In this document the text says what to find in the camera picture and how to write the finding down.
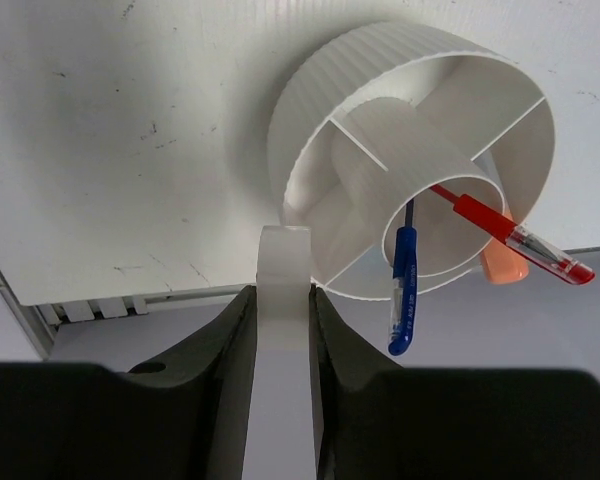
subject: blue pen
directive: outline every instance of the blue pen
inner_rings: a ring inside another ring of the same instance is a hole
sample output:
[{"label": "blue pen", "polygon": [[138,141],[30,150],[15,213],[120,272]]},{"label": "blue pen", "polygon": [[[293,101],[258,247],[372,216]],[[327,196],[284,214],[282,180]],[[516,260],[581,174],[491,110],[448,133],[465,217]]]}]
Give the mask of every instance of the blue pen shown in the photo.
[{"label": "blue pen", "polygon": [[413,228],[413,200],[411,200],[407,204],[405,226],[400,227],[396,233],[389,335],[389,353],[394,357],[406,352],[413,341],[418,295],[417,240],[418,236]]}]

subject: white pen holder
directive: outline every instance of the white pen holder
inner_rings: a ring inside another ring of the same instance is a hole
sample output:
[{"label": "white pen holder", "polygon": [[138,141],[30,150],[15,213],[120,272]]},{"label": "white pen holder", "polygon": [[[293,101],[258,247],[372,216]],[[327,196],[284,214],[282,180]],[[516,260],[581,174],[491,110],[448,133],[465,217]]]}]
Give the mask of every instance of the white pen holder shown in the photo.
[{"label": "white pen holder", "polygon": [[[441,183],[516,221],[553,158],[551,112],[515,65],[423,25],[381,23],[335,39],[292,77],[268,138],[284,225],[311,228],[312,277],[345,296],[391,292],[395,233],[415,198],[419,291],[466,273],[489,236],[428,190]],[[473,165],[490,149],[503,190]]]}]

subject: pen holder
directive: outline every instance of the pen holder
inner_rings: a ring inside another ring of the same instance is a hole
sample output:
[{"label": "pen holder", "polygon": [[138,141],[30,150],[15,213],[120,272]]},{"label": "pen holder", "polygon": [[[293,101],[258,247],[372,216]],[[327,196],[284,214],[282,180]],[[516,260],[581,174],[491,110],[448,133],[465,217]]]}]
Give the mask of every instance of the pen holder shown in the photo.
[{"label": "pen holder", "polygon": [[[281,223],[311,228],[312,277],[388,299],[395,232],[416,197],[419,291],[468,272],[489,236],[427,189],[441,183],[515,221],[540,196],[554,130],[542,92],[510,61],[454,35],[387,22],[305,62],[275,108],[268,162]],[[472,161],[489,149],[497,186]]]}]

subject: red pen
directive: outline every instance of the red pen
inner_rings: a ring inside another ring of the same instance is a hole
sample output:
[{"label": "red pen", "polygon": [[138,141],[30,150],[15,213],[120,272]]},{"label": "red pen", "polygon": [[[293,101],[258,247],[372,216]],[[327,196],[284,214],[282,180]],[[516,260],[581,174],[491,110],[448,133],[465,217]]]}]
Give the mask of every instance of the red pen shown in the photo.
[{"label": "red pen", "polygon": [[540,268],[571,285],[589,283],[596,274],[582,262],[567,255],[549,242],[527,231],[484,203],[464,194],[457,196],[440,185],[431,190],[453,204],[453,211],[489,233],[493,238],[518,252]]}]

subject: orange object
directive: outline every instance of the orange object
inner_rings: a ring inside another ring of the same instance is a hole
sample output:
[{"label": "orange object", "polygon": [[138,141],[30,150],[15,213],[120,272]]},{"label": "orange object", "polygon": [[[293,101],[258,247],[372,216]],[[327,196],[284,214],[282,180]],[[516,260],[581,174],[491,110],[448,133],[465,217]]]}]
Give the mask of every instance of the orange object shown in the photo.
[{"label": "orange object", "polygon": [[[507,208],[504,216],[512,220]],[[529,275],[527,260],[496,239],[492,239],[480,253],[484,275],[494,285],[519,282]]]}]

